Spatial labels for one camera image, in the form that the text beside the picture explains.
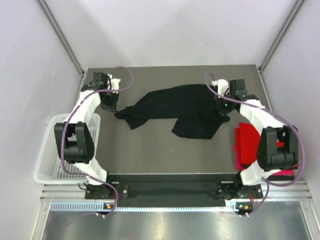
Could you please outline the black t shirt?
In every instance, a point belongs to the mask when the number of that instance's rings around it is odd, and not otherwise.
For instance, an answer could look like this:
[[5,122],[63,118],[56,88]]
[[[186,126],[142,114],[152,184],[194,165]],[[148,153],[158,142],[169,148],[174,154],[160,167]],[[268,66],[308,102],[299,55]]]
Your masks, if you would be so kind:
[[214,94],[205,84],[155,90],[136,104],[114,113],[134,130],[149,120],[176,119],[171,130],[181,138],[210,140],[230,117],[217,110]]

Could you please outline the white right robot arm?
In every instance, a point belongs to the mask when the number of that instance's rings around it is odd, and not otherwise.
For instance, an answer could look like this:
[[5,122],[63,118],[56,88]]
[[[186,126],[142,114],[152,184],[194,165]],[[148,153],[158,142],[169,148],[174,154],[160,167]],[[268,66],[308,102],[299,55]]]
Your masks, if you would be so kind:
[[298,166],[298,139],[292,128],[277,120],[254,94],[248,94],[243,79],[211,82],[216,92],[217,111],[228,114],[237,111],[259,134],[256,159],[236,176],[233,192],[245,198],[252,186],[283,170]]

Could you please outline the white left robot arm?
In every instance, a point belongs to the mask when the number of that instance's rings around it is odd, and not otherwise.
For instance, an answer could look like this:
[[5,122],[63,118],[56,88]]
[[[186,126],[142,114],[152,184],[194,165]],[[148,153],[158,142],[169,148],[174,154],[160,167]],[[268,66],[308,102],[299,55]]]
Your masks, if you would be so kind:
[[88,125],[97,107],[110,112],[117,110],[120,82],[111,74],[94,73],[93,81],[81,88],[72,112],[53,128],[62,169],[86,177],[105,199],[113,194],[114,187],[107,182],[108,172],[96,160],[96,145]]

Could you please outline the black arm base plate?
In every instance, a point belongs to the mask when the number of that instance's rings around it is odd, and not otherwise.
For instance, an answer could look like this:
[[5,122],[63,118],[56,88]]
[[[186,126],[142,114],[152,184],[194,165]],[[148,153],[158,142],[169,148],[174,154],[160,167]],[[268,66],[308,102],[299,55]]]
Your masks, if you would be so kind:
[[110,174],[118,207],[223,207],[226,201],[263,198],[261,185],[239,187],[235,173]]

